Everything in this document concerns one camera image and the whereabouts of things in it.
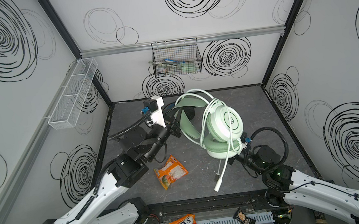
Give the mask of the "black gaming headphones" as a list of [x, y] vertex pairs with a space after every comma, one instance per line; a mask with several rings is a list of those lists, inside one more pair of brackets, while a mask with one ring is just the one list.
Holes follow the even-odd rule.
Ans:
[[174, 108], [175, 103], [169, 103], [166, 106], [163, 107], [163, 114], [164, 116], [167, 116], [168, 119], [175, 119], [177, 112], [185, 112], [187, 118], [189, 120], [193, 120], [195, 117], [195, 107], [180, 107], [180, 108]]

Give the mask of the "mint green headphones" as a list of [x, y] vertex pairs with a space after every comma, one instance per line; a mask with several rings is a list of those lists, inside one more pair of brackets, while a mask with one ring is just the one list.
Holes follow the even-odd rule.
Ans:
[[218, 192], [222, 186], [228, 160], [239, 155], [245, 148], [240, 140], [244, 130], [242, 118], [223, 100], [201, 89], [190, 89], [178, 97], [174, 108], [188, 106], [204, 110], [202, 124], [201, 129], [197, 130], [185, 112], [177, 112], [183, 135], [205, 149], [209, 156], [224, 161], [220, 163], [217, 172], [218, 180], [214, 191]]

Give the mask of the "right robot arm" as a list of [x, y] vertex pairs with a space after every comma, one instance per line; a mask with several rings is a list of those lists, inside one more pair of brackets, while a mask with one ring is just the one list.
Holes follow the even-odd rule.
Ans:
[[[254, 137], [264, 131], [276, 134], [283, 143], [283, 156], [273, 161], [262, 160], [251, 150]], [[263, 127], [250, 137], [246, 133], [231, 136], [231, 146], [239, 144], [235, 159], [257, 173], [267, 187], [266, 200], [273, 206], [296, 205], [333, 216], [348, 224], [359, 224], [359, 190], [342, 187], [307, 175], [285, 165], [289, 155], [288, 143], [275, 128]]]

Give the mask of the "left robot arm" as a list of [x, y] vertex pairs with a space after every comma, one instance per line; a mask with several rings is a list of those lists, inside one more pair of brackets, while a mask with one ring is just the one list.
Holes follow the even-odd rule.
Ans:
[[181, 136], [181, 113], [164, 115], [163, 125], [154, 124], [149, 132], [142, 127], [130, 126], [112, 136], [119, 142], [122, 153], [108, 162], [98, 175], [93, 189], [61, 218], [48, 219], [43, 224], [143, 224], [149, 208], [140, 198], [133, 198], [117, 210], [105, 209], [127, 192], [146, 174], [146, 164], [154, 160], [174, 135]]

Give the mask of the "orange snack bag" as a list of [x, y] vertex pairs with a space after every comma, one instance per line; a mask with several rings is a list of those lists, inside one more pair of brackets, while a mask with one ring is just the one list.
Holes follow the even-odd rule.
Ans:
[[160, 169], [154, 168], [154, 173], [161, 186], [167, 190], [172, 183], [188, 175], [189, 171], [179, 160], [170, 155], [164, 167]]

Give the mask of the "green brush in basket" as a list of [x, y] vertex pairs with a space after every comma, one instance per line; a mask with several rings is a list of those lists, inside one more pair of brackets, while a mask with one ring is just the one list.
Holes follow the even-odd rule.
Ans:
[[180, 65], [171, 65], [166, 64], [164, 61], [162, 62], [155, 62], [150, 61], [148, 62], [153, 67], [156, 67], [157, 72], [162, 73], [169, 73], [169, 72], [186, 72], [187, 74], [193, 73], [199, 69], [199, 66], [196, 65], [194, 62], [186, 62]]

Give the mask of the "blue tool in basket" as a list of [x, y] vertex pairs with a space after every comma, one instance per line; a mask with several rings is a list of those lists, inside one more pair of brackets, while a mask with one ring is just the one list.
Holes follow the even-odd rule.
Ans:
[[171, 64], [171, 65], [180, 65], [185, 63], [184, 61], [177, 61], [177, 60], [171, 60], [171, 59], [165, 59], [164, 62], [166, 64]]

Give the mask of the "small dark snack packet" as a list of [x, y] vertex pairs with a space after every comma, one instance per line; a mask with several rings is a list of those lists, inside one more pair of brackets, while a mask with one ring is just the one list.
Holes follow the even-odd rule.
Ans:
[[233, 215], [233, 219], [238, 221], [240, 224], [256, 224], [256, 220], [247, 216], [241, 208], [238, 208]]

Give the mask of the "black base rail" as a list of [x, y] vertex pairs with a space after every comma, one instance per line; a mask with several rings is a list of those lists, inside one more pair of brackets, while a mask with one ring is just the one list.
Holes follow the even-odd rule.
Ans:
[[171, 201], [147, 205], [139, 208], [139, 219], [133, 224], [165, 224], [185, 214], [215, 214], [217, 211], [237, 207], [251, 208], [252, 211], [279, 209], [287, 205], [307, 204], [323, 205], [334, 203], [339, 196], [334, 193], [332, 185], [308, 182], [300, 188], [291, 188], [286, 192], [262, 189], [236, 194]]

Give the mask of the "white mesh wall shelf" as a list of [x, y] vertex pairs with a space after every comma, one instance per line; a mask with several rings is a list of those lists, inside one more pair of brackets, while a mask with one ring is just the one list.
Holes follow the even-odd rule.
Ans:
[[72, 63], [67, 82], [48, 120], [53, 129], [63, 130], [77, 125], [97, 67], [95, 58], [78, 59]]

